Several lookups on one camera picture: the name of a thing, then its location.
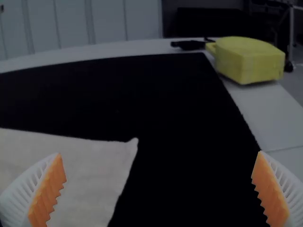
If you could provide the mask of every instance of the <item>white wall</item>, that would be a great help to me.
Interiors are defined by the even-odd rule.
[[[160,0],[0,0],[0,60],[161,37]]]

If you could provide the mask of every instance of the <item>white cloth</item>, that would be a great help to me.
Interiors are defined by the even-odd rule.
[[[48,227],[105,227],[137,152],[128,143],[0,129],[0,192],[44,157],[60,152],[67,182]]]

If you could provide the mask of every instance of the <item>white table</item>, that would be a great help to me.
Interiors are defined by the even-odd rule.
[[[173,40],[180,39],[118,42],[42,52],[2,61],[0,73],[82,60],[183,53],[170,47]],[[213,64],[214,58],[207,52],[205,54]],[[300,161],[303,158],[303,108],[278,82],[240,86],[225,78],[222,81],[261,149],[269,152],[303,180]]]

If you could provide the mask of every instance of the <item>wall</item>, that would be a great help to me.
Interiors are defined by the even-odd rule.
[[[178,7],[242,9],[243,0],[162,0],[163,32],[165,37],[173,33],[174,16]]]
[[[0,0],[0,60],[161,34],[160,0]]]

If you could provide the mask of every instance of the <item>black object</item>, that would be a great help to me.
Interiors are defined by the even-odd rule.
[[[137,137],[110,227],[268,226],[250,179],[260,148],[201,53],[3,73],[0,127],[93,140]]]
[[[171,42],[170,45],[172,47],[180,47],[184,51],[205,49],[205,42],[196,40]]]
[[[178,8],[176,18],[177,37],[254,37],[262,25],[239,9]]]
[[[285,72],[293,72],[294,71],[294,66],[293,66],[291,61],[286,61],[285,62],[284,71]]]

